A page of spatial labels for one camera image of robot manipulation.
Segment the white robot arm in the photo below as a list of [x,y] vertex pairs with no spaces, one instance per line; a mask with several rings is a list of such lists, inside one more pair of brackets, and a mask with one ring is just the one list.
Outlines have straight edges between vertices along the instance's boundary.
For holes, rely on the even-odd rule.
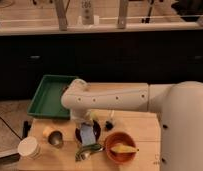
[[89,109],[152,112],[161,115],[160,171],[203,171],[203,83],[139,83],[132,88],[91,91],[75,79],[61,104],[78,122]]

